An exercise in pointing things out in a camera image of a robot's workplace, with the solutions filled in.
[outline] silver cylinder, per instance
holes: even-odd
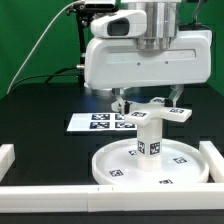
[[[127,8],[141,9],[147,14],[147,31],[137,39],[139,50],[169,48],[170,38],[175,37],[177,32],[177,3],[128,3]]]

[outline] white cylinder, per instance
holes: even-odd
[[[152,171],[161,166],[162,124],[162,119],[156,118],[137,128],[137,166],[141,170]]]

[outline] white paper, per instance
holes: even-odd
[[[134,124],[124,122],[118,113],[73,114],[67,131],[127,131],[136,130]]]

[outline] cable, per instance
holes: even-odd
[[[193,12],[193,22],[192,23],[183,23],[179,25],[179,30],[180,31],[185,31],[185,30],[201,30],[201,29],[206,29],[206,30],[211,30],[212,29],[202,23],[198,23],[198,13],[201,11],[202,6],[207,0],[199,0],[196,9]]]
[[[193,23],[197,23],[198,22],[198,13],[201,11],[201,8],[203,6],[203,4],[205,3],[204,0],[199,0],[198,5],[196,7],[196,9],[194,10],[193,13]]]
[[[85,55],[86,55],[86,42],[85,35],[82,27],[81,17],[79,14],[76,14],[76,22],[78,27],[79,34],[79,50],[80,50],[80,64],[85,64]],[[78,83],[80,87],[84,86],[84,75],[83,71],[80,71],[80,75],[78,77]]]
[[[58,76],[76,76],[76,74],[65,74],[65,75],[62,75],[62,74],[54,74],[54,77],[58,77]],[[31,77],[27,77],[27,78],[24,78],[24,79],[20,79],[18,80],[17,82],[14,82],[13,86],[11,87],[11,90],[10,92],[15,89],[16,86],[18,86],[21,82],[24,82],[24,81],[27,81],[29,79],[36,79],[36,78],[49,78],[49,77],[52,77],[52,75],[36,75],[36,76],[31,76]]]
[[[52,75],[49,75],[49,77],[47,78],[47,80],[44,83],[49,83],[51,81],[51,79],[53,79],[55,76],[57,76],[58,74],[62,73],[62,72],[66,72],[66,71],[70,71],[70,70],[76,70],[76,67],[68,67],[68,68],[62,68],[59,71],[55,72]]]
[[[16,75],[14,76],[12,82],[9,85],[7,94],[11,91],[11,88],[15,82],[15,80],[18,78],[18,76],[20,75],[21,71],[23,70],[23,68],[25,67],[26,63],[28,62],[28,60],[31,58],[31,56],[33,55],[34,51],[36,50],[36,48],[38,47],[39,43],[41,42],[41,40],[43,39],[43,37],[45,36],[45,34],[47,33],[47,31],[49,30],[49,28],[52,26],[52,24],[55,22],[55,20],[62,14],[62,12],[64,12],[68,7],[74,6],[74,5],[81,5],[84,4],[85,1],[84,0],[80,0],[77,2],[72,2],[69,5],[67,5],[66,7],[64,7],[53,19],[52,21],[49,23],[49,25],[47,26],[47,28],[45,29],[45,31],[43,32],[43,34],[40,36],[39,40],[37,41],[37,43],[34,45],[33,49],[31,50],[31,52],[29,53],[29,55],[27,56],[27,58],[25,59],[25,61],[23,62],[23,64],[21,65],[21,67],[19,68],[18,72],[16,73]]]

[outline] black surface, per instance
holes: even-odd
[[[167,97],[169,87],[143,88],[129,100]],[[111,112],[113,98],[84,94],[75,84],[27,84],[0,101],[0,145],[15,145],[16,162],[2,186],[96,184],[93,154],[136,132],[67,133],[72,113]],[[193,110],[185,123],[164,121],[164,137],[198,148],[211,140],[224,152],[224,97],[207,85],[185,86],[178,107]],[[0,223],[223,223],[224,212],[161,211],[118,213],[0,214]]]

